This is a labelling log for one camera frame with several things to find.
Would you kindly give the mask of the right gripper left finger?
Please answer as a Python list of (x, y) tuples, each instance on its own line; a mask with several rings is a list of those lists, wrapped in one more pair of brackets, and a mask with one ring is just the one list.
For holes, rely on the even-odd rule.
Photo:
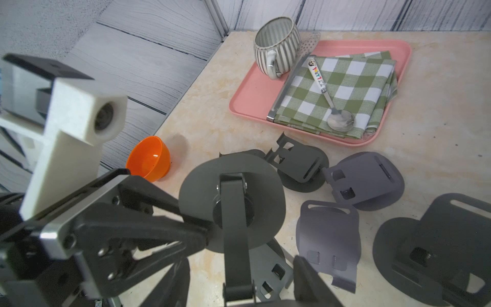
[(141, 303), (141, 307), (187, 306), (190, 280), (189, 261), (187, 258), (183, 258), (171, 266), (161, 281)]

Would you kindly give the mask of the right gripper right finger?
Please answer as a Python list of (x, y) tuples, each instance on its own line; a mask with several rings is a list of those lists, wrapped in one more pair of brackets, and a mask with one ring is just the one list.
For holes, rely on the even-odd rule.
[(304, 257), (295, 256), (293, 265), (294, 296), (297, 306), (343, 307), (340, 300)]

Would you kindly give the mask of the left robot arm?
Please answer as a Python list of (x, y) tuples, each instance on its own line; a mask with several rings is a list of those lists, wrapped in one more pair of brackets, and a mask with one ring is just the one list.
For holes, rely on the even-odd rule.
[(176, 198), (129, 170), (116, 169), (24, 220), (22, 193), (1, 195), (1, 305), (110, 306), (169, 267), (145, 306), (184, 306), (188, 257), (208, 245)]

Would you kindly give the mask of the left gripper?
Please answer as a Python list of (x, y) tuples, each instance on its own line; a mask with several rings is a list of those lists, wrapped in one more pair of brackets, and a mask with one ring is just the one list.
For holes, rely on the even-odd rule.
[[(156, 207), (182, 217), (176, 198), (129, 175), (110, 171), (27, 220), (25, 195), (1, 193), (1, 306), (103, 306), (205, 249), (206, 229), (152, 216)], [(118, 205), (117, 214), (76, 219), (101, 201)]]

